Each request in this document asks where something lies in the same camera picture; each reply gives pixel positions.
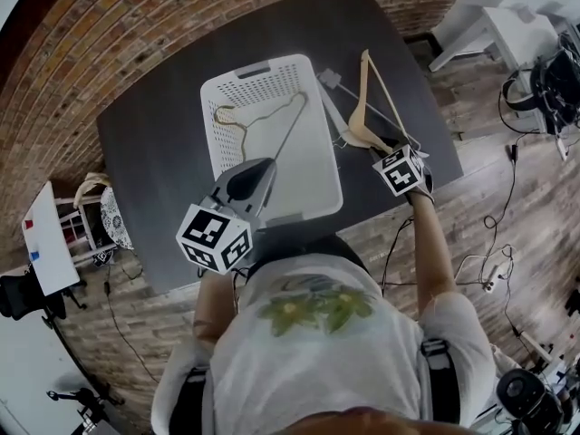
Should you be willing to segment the black office chair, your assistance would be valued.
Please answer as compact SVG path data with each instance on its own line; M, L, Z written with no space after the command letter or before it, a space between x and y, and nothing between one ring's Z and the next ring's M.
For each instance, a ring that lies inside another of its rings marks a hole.
M45 295L32 271L24 275L0 276L0 315L15 321L32 312L44 311L41 319L52 330L55 318L66 318L65 297L69 297L79 309L87 308L87 304L78 302L70 288Z

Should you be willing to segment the white plastic hanger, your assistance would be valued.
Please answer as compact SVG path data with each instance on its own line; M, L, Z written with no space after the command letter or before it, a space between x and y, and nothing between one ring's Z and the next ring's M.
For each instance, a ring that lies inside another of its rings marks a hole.
M341 84L342 76L339 73L332 71L331 69L325 69L323 72L319 72L317 74L317 79L318 79L318 81L322 85L330 88L331 90L335 90L336 88L339 88L343 92L346 92L348 95L350 95L351 97L353 97L356 101L359 101L360 100L360 98L359 98L359 96L357 94L355 94L354 92L352 92L347 87L345 87L344 85ZM402 128L398 124L396 124L390 118L388 118L387 116L385 116L380 110L376 109L369 102L366 102L365 105L374 114L376 114L377 116L379 116L380 118L382 118L383 120L385 120L392 127L394 127L396 129L399 129L400 131L402 131ZM427 153L427 152L425 152L425 151L422 151L421 150L421 143L419 141L417 141L412 135L409 135L409 141L414 145L414 149L418 152L418 154L422 158L428 158L429 157L430 154Z

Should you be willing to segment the person's left forearm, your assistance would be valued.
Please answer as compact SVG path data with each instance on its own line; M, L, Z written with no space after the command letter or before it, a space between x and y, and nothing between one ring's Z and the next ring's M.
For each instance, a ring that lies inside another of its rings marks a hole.
M212 351L236 314L233 276L205 273L199 283L193 322L197 339Z

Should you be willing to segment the white plastic laundry basket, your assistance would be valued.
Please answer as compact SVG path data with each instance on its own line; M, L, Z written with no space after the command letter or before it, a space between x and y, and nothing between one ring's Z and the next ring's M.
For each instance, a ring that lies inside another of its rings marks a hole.
M297 92L306 92L309 102L275 161L275 183L261 215L266 227L329 216L343 205L334 147L311 61L303 54L278 57L223 73L200 88L215 177L243 161L242 131L218 126L213 121L214 111L219 106L233 106L233 110L220 112L222 120L248 124L287 103ZM296 98L290 107L248 130L247 160L274 158L302 102Z

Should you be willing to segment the person's white printed t-shirt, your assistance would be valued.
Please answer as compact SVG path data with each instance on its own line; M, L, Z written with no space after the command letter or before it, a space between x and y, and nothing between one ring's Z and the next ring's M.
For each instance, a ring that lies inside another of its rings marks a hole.
M271 435L315 414L369 408L431 420L459 390L468 427L494 388L496 365L476 310L460 293L423 321L382 297L349 260L320 254L261 267L214 350L177 345L155 392L154 435L183 408L186 435Z

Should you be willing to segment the person's black trouser leg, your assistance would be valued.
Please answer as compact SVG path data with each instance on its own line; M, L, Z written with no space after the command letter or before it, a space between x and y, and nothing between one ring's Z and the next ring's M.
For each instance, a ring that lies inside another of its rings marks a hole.
M290 257L311 254L342 257L362 268L366 273L369 273L363 261L351 249L351 247L336 234L331 234L327 237L322 237L302 245L287 245L278 246L276 248L268 248L266 253L259 257L257 261L249 268L246 278L249 279L261 267L269 263Z

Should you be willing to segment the light wooden hanger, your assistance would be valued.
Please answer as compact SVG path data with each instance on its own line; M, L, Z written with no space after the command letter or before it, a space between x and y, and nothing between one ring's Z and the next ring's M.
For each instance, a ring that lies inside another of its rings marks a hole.
M394 114L396 120L396 128L402 133L403 137L410 141L411 137L405 130L402 123L401 116L397 111L394 101L391 97L389 90L386 87L377 67L375 66L369 50L366 49L361 55L361 69L360 69L360 89L359 89L359 101L348 120L348 128L350 133L358 140L365 142L370 145L371 148L377 150L382 150L387 154L392 153L392 147L388 146L382 139L380 139L374 132L372 132L365 124L365 114L366 114L366 101L367 101L367 90L368 90L368 72L369 68L376 75L378 82L382 88L382 91L389 103L391 110Z

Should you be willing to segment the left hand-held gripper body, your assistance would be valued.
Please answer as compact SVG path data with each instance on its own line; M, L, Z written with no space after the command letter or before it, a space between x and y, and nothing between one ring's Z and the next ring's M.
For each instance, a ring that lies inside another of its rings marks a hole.
M213 189L199 204L189 206L176 241L189 262L224 275L252 250L260 225L260 214L238 214L216 198Z

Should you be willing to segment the white wooden chair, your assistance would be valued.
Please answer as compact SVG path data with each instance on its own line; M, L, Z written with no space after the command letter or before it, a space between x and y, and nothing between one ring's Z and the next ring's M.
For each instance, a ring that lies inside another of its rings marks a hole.
M71 198L55 199L56 207L66 208L60 222L75 266L86 266L101 251L124 249L112 242L102 225L101 195L105 188L98 185L90 190L78 208L73 207L75 194Z

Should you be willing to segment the black round device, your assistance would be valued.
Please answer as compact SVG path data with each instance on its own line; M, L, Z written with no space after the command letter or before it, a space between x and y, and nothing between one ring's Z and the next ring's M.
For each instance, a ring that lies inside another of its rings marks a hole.
M561 403L532 372L513 369L505 373L496 395L511 416L512 435L560 435L564 421Z

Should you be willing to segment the black bag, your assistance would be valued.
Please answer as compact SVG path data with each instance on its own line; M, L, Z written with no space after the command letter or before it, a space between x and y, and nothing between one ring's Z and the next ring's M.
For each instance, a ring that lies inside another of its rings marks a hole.
M551 133L576 124L580 118L580 54L561 47L539 68L540 106Z

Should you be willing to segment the gold metal hanger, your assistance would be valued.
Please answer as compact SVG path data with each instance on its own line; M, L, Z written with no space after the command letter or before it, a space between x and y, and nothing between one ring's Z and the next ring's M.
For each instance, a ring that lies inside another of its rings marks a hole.
M270 120L271 118L273 118L276 114L278 114L281 110L286 109L288 107L290 107L293 103L294 100L296 98L300 97L302 99L302 105L298 111L298 113L295 115L295 118L293 119L291 125L289 126L288 130L286 131L286 134L280 144L280 146L278 147L278 150L274 156L274 160L277 160L277 158L279 157L279 155L282 152L283 147L285 146L287 140L289 139L289 136L291 135L292 131L295 128L295 125L298 123L299 119L302 116L303 111L305 110L306 105L309 102L309 97L307 95L306 92L297 92L295 93L291 99L287 102L284 103L282 105L280 105L278 108L272 110L271 112L269 112L267 115L262 115L262 116L258 116L257 118L253 119L250 123L248 124L244 124L238 121L223 121L221 116L220 116L220 112L222 110L233 110L234 107L230 106L230 105L223 105L223 106L219 106L213 113L213 121L221 127L228 127L228 128L234 128L234 129L240 129L242 131L242 141L240 144L240 150L241 150L241 156L242 156L242 161L243 162L247 162L247 153L246 153L246 148L245 148L245 144L246 144L246 139L247 139L247 134L248 134L248 130L255 124L257 124L260 121L267 121Z

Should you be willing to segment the black headset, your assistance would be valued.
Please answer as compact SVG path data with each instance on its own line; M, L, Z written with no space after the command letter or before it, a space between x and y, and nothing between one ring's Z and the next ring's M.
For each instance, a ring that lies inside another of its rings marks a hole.
M520 75L523 73L529 73L529 86L527 92L524 96L518 98L510 97L511 86L519 79ZM506 105L513 111L532 111L538 109L537 101L537 81L539 79L539 69L525 69L516 70L512 72L508 78L503 82L501 87L501 97L505 101Z

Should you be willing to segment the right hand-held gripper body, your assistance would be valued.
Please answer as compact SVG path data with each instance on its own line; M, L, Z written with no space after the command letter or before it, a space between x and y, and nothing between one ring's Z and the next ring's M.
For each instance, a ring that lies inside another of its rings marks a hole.
M374 160L372 168L395 197L410 200L409 195L417 193L434 202L430 169L412 146L397 146L386 158Z

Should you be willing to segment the black tripod stand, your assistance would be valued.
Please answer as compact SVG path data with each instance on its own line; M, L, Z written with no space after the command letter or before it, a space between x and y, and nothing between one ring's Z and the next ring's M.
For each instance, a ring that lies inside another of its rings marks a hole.
M111 422L103 404L104 399L96 396L88 388L82 387L80 390L70 393L48 391L46 395L52 401L75 401L82 406L77 411L82 422L74 429L71 435L90 435L98 428L101 422Z

